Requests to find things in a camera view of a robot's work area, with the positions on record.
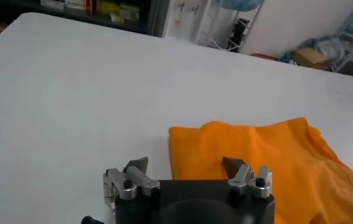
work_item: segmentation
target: cloth fold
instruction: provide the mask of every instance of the cloth fold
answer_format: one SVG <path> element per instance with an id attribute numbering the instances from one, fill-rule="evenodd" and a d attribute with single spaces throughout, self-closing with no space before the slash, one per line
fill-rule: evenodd
<path id="1" fill-rule="evenodd" d="M 353 223 L 353 171 L 305 118 L 266 127 L 210 122 L 169 135 L 176 180 L 227 179 L 222 158 L 238 158 L 273 171 L 276 223 Z"/>

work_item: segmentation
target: black screw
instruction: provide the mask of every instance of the black screw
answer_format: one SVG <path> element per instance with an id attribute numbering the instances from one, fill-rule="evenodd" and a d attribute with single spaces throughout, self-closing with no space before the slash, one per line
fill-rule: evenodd
<path id="1" fill-rule="evenodd" d="M 255 179 L 255 184 L 257 187 L 264 187 L 266 186 L 266 180 L 264 178 L 258 177 Z"/>
<path id="2" fill-rule="evenodd" d="M 124 180 L 124 189 L 129 189 L 133 187 L 133 181 L 131 180 Z"/>

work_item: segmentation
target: cable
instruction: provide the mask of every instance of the cable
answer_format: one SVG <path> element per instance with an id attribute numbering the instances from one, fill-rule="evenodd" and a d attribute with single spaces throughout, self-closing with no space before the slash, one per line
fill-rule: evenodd
<path id="1" fill-rule="evenodd" d="M 215 45 L 218 49 L 223 50 L 223 51 L 231 51 L 231 50 L 233 50 L 233 49 L 240 48 L 239 45 L 235 44 L 236 46 L 234 46 L 234 47 L 232 47 L 232 48 L 229 48 L 229 49 L 226 49 L 226 48 L 220 47 L 220 46 L 215 42 L 215 40 L 213 40 L 213 39 L 208 39 L 208 40 L 209 40 L 210 42 L 214 43 L 214 45 Z"/>
<path id="2" fill-rule="evenodd" d="M 237 20 L 238 23 L 241 23 L 242 25 L 245 26 L 246 29 L 250 29 L 250 27 L 248 27 L 248 24 L 247 23 L 243 23 L 240 19 Z"/>

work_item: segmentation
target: black plastic part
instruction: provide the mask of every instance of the black plastic part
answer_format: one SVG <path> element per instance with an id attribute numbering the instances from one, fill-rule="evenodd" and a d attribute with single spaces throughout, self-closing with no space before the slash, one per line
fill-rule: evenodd
<path id="1" fill-rule="evenodd" d="M 148 157 L 143 157 L 143 158 L 140 158 L 140 159 L 129 161 L 128 164 L 124 167 L 124 173 L 127 173 L 127 168 L 130 167 L 130 166 L 135 166 L 141 172 L 146 173 L 147 172 L 147 166 L 148 166 Z"/>
<path id="2" fill-rule="evenodd" d="M 239 171 L 243 164 L 246 163 L 241 159 L 233 159 L 224 156 L 222 160 L 222 165 L 225 168 L 226 175 L 229 179 L 232 179 L 236 176 L 237 171 Z"/>
<path id="3" fill-rule="evenodd" d="M 80 224 L 104 224 L 104 223 L 93 219 L 91 216 L 86 216 L 82 219 Z"/>
<path id="4" fill-rule="evenodd" d="M 124 180 L 124 189 L 129 189 L 133 187 L 133 181 L 131 180 Z"/>
<path id="5" fill-rule="evenodd" d="M 264 187 L 266 185 L 266 181 L 263 178 L 258 177 L 255 179 L 255 185 L 257 187 Z"/>
<path id="6" fill-rule="evenodd" d="M 275 200 L 256 201 L 251 194 L 232 194 L 226 180 L 161 180 L 158 206 L 139 193 L 134 200 L 116 199 L 117 224 L 272 224 Z"/>

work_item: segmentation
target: white wall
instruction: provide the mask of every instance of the white wall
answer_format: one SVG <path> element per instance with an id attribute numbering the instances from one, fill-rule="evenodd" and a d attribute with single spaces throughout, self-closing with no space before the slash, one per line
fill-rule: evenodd
<path id="1" fill-rule="evenodd" d="M 309 38 L 334 35 L 353 11 L 353 0 L 265 0 L 241 53 L 275 57 Z"/>

